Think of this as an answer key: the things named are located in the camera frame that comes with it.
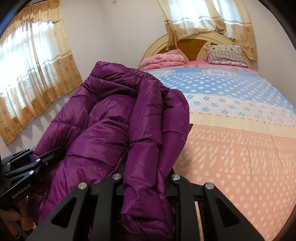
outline pink floral blanket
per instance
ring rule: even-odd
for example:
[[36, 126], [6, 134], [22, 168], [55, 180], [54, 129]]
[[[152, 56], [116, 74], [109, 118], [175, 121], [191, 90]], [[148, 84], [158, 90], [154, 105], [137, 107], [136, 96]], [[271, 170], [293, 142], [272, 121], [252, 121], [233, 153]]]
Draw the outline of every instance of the pink floral blanket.
[[185, 65], [185, 58], [179, 49], [171, 50], [166, 53], [156, 54], [144, 59], [140, 64], [140, 70], [160, 69], [172, 66]]

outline wooden headboard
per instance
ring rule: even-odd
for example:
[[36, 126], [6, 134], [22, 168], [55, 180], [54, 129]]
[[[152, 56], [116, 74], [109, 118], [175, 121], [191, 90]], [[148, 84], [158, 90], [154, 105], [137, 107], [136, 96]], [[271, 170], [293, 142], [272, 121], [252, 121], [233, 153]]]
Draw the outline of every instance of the wooden headboard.
[[[144, 54], [142, 60], [158, 53], [165, 53], [167, 42], [168, 35], [166, 34], [150, 46]], [[192, 35], [178, 42], [178, 48], [184, 53], [188, 61], [206, 59], [207, 51], [203, 48], [205, 45], [234, 45], [234, 43], [225, 36], [212, 31]], [[248, 67], [253, 69], [248, 58], [246, 56], [245, 58]]]

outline metal screw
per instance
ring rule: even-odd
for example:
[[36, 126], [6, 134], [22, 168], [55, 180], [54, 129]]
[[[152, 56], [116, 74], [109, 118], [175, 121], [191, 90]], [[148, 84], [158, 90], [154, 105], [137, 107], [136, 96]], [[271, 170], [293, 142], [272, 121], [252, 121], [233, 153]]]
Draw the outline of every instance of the metal screw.
[[112, 176], [112, 178], [113, 178], [114, 180], [119, 180], [119, 179], [122, 178], [122, 175], [121, 175], [120, 173], [115, 173], [115, 174]]
[[181, 177], [180, 177], [180, 175], [178, 175], [178, 174], [173, 174], [173, 175], [172, 175], [172, 179], [173, 179], [174, 181], [178, 181], [178, 180], [181, 179]]
[[87, 188], [87, 183], [79, 183], [78, 188], [81, 189], [81, 190], [86, 189]]
[[207, 190], [212, 190], [212, 189], [214, 189], [214, 184], [212, 184], [212, 183], [206, 183], [205, 184], [205, 188], [207, 189]]

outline bed sheet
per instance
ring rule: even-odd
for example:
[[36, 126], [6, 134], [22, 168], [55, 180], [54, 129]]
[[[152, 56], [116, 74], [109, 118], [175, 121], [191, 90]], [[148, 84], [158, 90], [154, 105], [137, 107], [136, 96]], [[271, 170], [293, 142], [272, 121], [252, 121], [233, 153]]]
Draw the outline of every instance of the bed sheet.
[[189, 103], [194, 125], [175, 172], [214, 183], [273, 240], [296, 203], [296, 110], [248, 68], [194, 61], [148, 73]]

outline beige curtain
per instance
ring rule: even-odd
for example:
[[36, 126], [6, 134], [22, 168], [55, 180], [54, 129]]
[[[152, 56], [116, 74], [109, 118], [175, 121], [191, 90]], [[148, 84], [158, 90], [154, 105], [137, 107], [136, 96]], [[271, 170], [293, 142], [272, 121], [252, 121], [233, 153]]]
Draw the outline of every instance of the beige curtain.
[[252, 22], [243, 0], [158, 0], [169, 35], [167, 50], [193, 34], [216, 31], [257, 60]]
[[5, 144], [81, 83], [59, 1], [24, 8], [0, 39], [0, 135]]

